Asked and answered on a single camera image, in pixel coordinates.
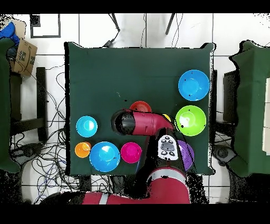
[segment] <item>black cable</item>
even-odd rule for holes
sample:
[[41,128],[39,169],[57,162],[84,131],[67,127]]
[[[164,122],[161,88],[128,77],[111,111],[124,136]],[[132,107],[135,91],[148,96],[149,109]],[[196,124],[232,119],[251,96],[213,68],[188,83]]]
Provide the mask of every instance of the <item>black cable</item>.
[[181,17],[180,23],[179,23],[179,25],[178,25],[178,27],[177,27],[177,30],[178,30],[178,37],[177,37],[177,41],[176,41],[175,47],[176,47],[176,45],[177,45],[177,43],[178,43],[178,39],[179,39],[179,26],[180,26],[180,24],[181,24],[181,22],[182,22],[182,19],[183,19],[183,13],[182,13],[182,17]]
[[143,29],[143,31],[142,31],[142,34],[141,34],[141,46],[142,46],[142,37],[143,37],[143,33],[144,33],[144,30],[146,29],[146,26],[144,27],[144,29]]
[[57,80],[57,77],[58,77],[60,74],[63,74],[63,73],[65,73],[65,72],[59,73],[59,74],[56,76],[55,80],[56,80],[57,84],[58,84],[58,85],[64,90],[64,92],[65,92],[65,89],[59,84],[59,82],[58,82],[58,80]]
[[37,81],[37,79],[26,69],[26,67],[20,62],[20,61],[18,61],[16,58],[14,58],[14,57],[12,57],[13,59],[15,59],[16,60],[16,62],[22,67],[22,70],[23,70],[23,67],[25,68],[25,70],[36,80],[36,82],[47,92],[47,94],[49,95],[49,97],[52,99],[52,101],[53,101],[53,103],[54,103],[54,105],[55,105],[55,109],[56,109],[56,111],[58,111],[57,110],[57,105],[56,105],[56,100],[55,100],[55,98],[46,90],[46,88],[45,87],[43,87],[42,86],[42,84],[39,82],[39,81]]
[[[114,22],[113,18],[111,17],[111,15],[108,13],[109,17],[112,19],[113,23],[115,24],[115,28],[117,29],[117,25],[116,23]],[[117,34],[115,36],[115,38],[113,38],[110,42],[113,43],[115,41],[115,39],[117,38],[118,34],[119,34],[120,30],[117,29]]]
[[60,67],[62,67],[62,66],[64,66],[64,65],[65,65],[65,63],[62,64],[61,66],[54,66],[54,67],[51,67],[50,69],[46,69],[46,70],[51,70],[51,69],[53,69],[53,68],[60,68]]
[[[208,108],[210,109],[210,107],[208,107]],[[217,111],[217,110],[216,110],[216,112],[217,112],[217,113],[220,113],[220,114],[223,114],[223,113],[224,113],[224,112],[220,112],[220,111]]]
[[[28,73],[37,81],[37,79],[28,71]],[[58,83],[57,81],[57,77],[62,74],[63,72],[59,73],[57,76],[56,76],[56,82]],[[59,106],[60,104],[62,103],[62,101],[64,100],[64,98],[61,100],[61,102],[59,103],[59,105],[57,106],[56,104],[56,100],[55,98],[37,81],[37,83],[48,93],[49,97],[53,100],[53,103],[55,105],[55,109],[56,109],[56,114],[54,116],[54,118],[56,117],[56,115],[58,114],[58,126],[59,126],[59,117],[61,117],[62,119],[65,120],[65,117],[62,115],[62,113],[59,111]],[[54,131],[53,133],[50,134],[50,136],[48,137],[47,141],[55,134],[57,133],[57,144],[54,144],[53,146],[50,146],[50,147],[44,147],[42,148],[42,150],[45,150],[47,148],[50,148],[50,150],[46,153],[41,153],[40,155],[37,155],[37,158],[33,159],[32,160],[32,167],[33,169],[38,173],[40,174],[41,176],[38,178],[38,182],[41,178],[44,178],[44,183],[45,183],[45,186],[44,186],[44,189],[41,191],[40,190],[40,187],[41,185],[38,185],[38,182],[37,182],[37,189],[38,189],[38,192],[39,192],[39,196],[37,197],[37,199],[35,200],[34,204],[36,204],[39,199],[41,199],[42,197],[45,197],[44,195],[44,192],[45,190],[47,189],[47,187],[50,187],[49,186],[49,183],[50,181],[54,181],[55,185],[56,186],[59,186],[61,189],[63,188],[63,183],[66,184],[66,186],[69,187],[69,189],[72,191],[72,190],[79,190],[79,186],[78,186],[78,183],[77,183],[77,180],[74,179],[73,182],[70,182],[70,177],[66,176],[65,175],[65,170],[62,168],[61,164],[60,163],[66,163],[65,161],[65,158],[63,158],[62,156],[59,155],[59,152],[62,150],[62,149],[65,149],[65,147],[61,147],[61,146],[65,146],[65,137],[63,135],[63,130],[64,128],[60,128],[56,131]],[[14,145],[18,146],[18,143],[19,141],[21,141],[23,138],[19,139],[17,141],[17,143],[14,143]],[[42,160],[45,160],[45,161],[51,161],[50,164],[48,165],[43,165],[42,164]],[[40,173],[39,171],[37,171],[33,165],[34,161],[36,161],[36,164],[37,166],[41,167],[42,168],[42,171],[45,173],[45,174],[42,174]],[[48,167],[48,166],[51,166],[51,169],[50,169],[50,173],[48,173],[44,168],[45,167]]]
[[[176,22],[177,22],[177,29],[175,31],[175,35],[176,35],[176,32],[179,31],[179,26],[180,26],[180,23],[178,24],[178,21],[177,21],[177,13],[176,13]],[[172,39],[172,42],[171,42],[171,48],[172,48],[172,44],[173,44],[173,41],[175,39],[175,35],[173,36],[173,39]]]
[[24,133],[21,133],[21,134],[23,135],[23,137],[22,137],[22,138],[20,138],[20,139],[19,139],[19,140],[16,142],[16,147],[17,147],[17,148],[19,148],[19,146],[18,146],[19,141],[23,140],[23,139],[24,139],[24,137],[25,137]]

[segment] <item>yellow object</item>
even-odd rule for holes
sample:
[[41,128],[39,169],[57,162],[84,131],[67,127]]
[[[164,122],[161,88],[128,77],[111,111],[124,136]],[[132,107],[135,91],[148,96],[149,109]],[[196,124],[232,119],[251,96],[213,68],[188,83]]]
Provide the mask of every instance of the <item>yellow object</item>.
[[171,122],[171,118],[167,114],[163,114],[163,115]]
[[75,147],[75,154],[79,158],[85,158],[89,155],[91,150],[91,144],[89,142],[80,142]]

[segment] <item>wire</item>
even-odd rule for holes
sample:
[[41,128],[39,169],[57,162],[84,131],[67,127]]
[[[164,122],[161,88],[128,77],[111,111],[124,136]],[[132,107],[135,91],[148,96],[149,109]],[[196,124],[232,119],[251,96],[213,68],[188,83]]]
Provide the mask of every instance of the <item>wire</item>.
[[179,25],[178,25],[178,27],[177,27],[177,30],[178,30],[178,37],[177,37],[177,41],[176,41],[175,47],[176,47],[176,45],[177,45],[177,43],[178,43],[178,39],[179,39],[179,26],[180,26],[180,24],[181,24],[181,22],[182,22],[182,19],[183,19],[183,13],[182,13],[182,17],[181,17],[180,23],[179,23]]
[[[145,15],[146,15],[146,14],[144,13],[144,15],[143,15],[143,20],[144,20],[144,23],[146,24],[146,20],[144,19]],[[143,31],[142,31],[142,34],[141,34],[141,46],[142,46],[142,37],[143,37],[143,33],[144,33],[145,29],[146,29],[146,26],[144,27],[144,29],[143,29]]]
[[[22,70],[23,70],[24,65],[21,64],[16,58],[14,58],[14,59],[18,62],[18,64],[22,67]],[[50,136],[48,137],[47,141],[43,143],[44,146],[47,144],[53,144],[53,145],[48,146],[48,147],[43,147],[42,151],[45,151],[47,149],[49,149],[49,150],[45,153],[42,152],[41,154],[37,155],[37,157],[32,160],[32,164],[31,164],[33,170],[40,175],[40,177],[37,180],[37,185],[36,185],[37,190],[38,190],[38,197],[34,201],[34,204],[37,204],[41,199],[45,199],[47,197],[45,195],[45,191],[47,188],[59,186],[60,190],[69,189],[70,191],[73,191],[73,190],[78,191],[80,188],[79,188],[79,183],[78,183],[79,179],[73,178],[71,180],[70,176],[65,175],[66,160],[64,157],[59,155],[61,150],[66,149],[66,145],[65,145],[66,139],[64,136],[64,128],[60,128],[60,121],[59,121],[60,117],[65,120],[65,117],[59,111],[59,106],[63,102],[65,97],[57,105],[55,98],[45,89],[45,87],[43,87],[37,81],[37,79],[26,68],[25,68],[25,70],[36,80],[36,82],[47,92],[49,97],[52,99],[52,101],[55,105],[55,109],[56,109],[56,114],[55,114],[52,122],[54,122],[56,116],[58,115],[58,121],[57,121],[58,122],[58,130],[52,132],[50,134]],[[62,73],[64,73],[64,72],[59,73],[55,79],[56,79],[57,84],[65,91],[65,89],[57,81],[58,76]],[[57,143],[48,143],[48,141],[51,139],[51,137],[54,136],[56,133],[57,133]],[[19,141],[21,141],[24,137],[25,137],[25,135],[23,134],[23,137],[21,139],[19,139],[16,143],[14,142],[13,144],[18,147],[19,145],[21,145],[21,144],[19,144]],[[37,170],[36,166],[40,167],[42,169],[43,173],[39,172]],[[109,181],[109,177],[108,177],[108,180],[104,179],[102,176],[100,179],[98,179],[94,182],[92,182],[92,180],[91,180],[91,185],[95,182],[100,181],[100,180],[104,180],[106,182],[107,186],[105,186],[104,183],[101,183],[99,185],[99,191],[107,190],[108,193],[110,193],[110,189],[111,189],[111,191],[113,191],[112,185],[110,184],[110,181]]]
[[65,89],[59,84],[59,82],[57,81],[57,77],[60,75],[60,74],[63,74],[63,73],[65,73],[65,72],[61,72],[61,73],[59,73],[57,76],[56,76],[56,78],[55,78],[55,80],[56,80],[56,82],[57,82],[57,84],[64,90],[64,92],[65,92]]
[[22,138],[20,138],[20,139],[19,139],[19,140],[16,142],[16,147],[17,147],[17,148],[19,148],[19,146],[18,146],[19,141],[23,140],[23,139],[24,139],[24,137],[25,137],[24,133],[21,133],[21,134],[23,135],[23,137],[22,137]]
[[[113,18],[111,17],[111,15],[108,13],[108,15],[109,15],[109,17],[112,19],[112,21],[113,21],[113,23],[115,24],[115,28],[117,29],[117,24],[115,23],[115,21],[113,20]],[[113,43],[114,41],[115,41],[115,39],[117,38],[117,36],[118,36],[118,34],[119,34],[119,32],[120,32],[120,30],[118,30],[117,29],[117,34],[116,34],[116,36],[115,36],[115,38],[113,38],[112,40],[111,40],[111,43]]]
[[54,67],[51,67],[50,69],[46,69],[46,70],[51,70],[51,69],[53,69],[53,68],[60,68],[60,67],[62,67],[62,66],[64,66],[64,65],[65,65],[65,63],[62,64],[61,66],[54,66]]
[[[179,39],[179,26],[180,26],[180,24],[181,24],[181,22],[182,22],[183,15],[184,15],[184,14],[182,13],[182,17],[181,17],[180,23],[178,24],[178,20],[177,20],[177,13],[176,13],[176,23],[177,23],[177,29],[176,29],[176,31],[175,31],[175,35],[176,35],[176,32],[178,31],[178,38],[177,38],[177,42],[178,42],[178,39]],[[173,41],[174,41],[174,39],[175,39],[175,35],[173,36],[173,39],[172,39],[172,42],[171,42],[171,48],[172,48]]]

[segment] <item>light blue bowl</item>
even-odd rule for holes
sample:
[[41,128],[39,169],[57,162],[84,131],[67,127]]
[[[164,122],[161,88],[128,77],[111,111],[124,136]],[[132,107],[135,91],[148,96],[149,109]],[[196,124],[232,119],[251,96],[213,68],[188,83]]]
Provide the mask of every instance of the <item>light blue bowl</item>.
[[94,145],[90,152],[90,163],[100,172],[114,170],[120,162],[120,152],[110,142],[99,142]]
[[178,90],[189,101],[203,99],[209,92],[208,77],[199,70],[186,71],[179,79]]
[[76,130],[82,137],[91,137],[97,132],[98,124],[94,118],[83,116],[77,121]]

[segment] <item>blue object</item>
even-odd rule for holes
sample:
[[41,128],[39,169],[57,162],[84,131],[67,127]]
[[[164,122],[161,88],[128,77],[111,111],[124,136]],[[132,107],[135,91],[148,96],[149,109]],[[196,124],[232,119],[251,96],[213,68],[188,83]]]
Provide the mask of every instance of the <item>blue object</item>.
[[91,137],[97,132],[98,124],[94,118],[83,116],[77,121],[76,130],[82,137]]
[[199,70],[186,71],[179,79],[178,90],[189,101],[203,99],[210,88],[208,77]]
[[92,147],[90,152],[90,163],[100,172],[114,170],[120,162],[120,152],[110,142],[99,142]]
[[14,41],[15,46],[19,45],[20,39],[15,34],[15,25],[10,22],[5,28],[0,31],[0,38],[10,38]]

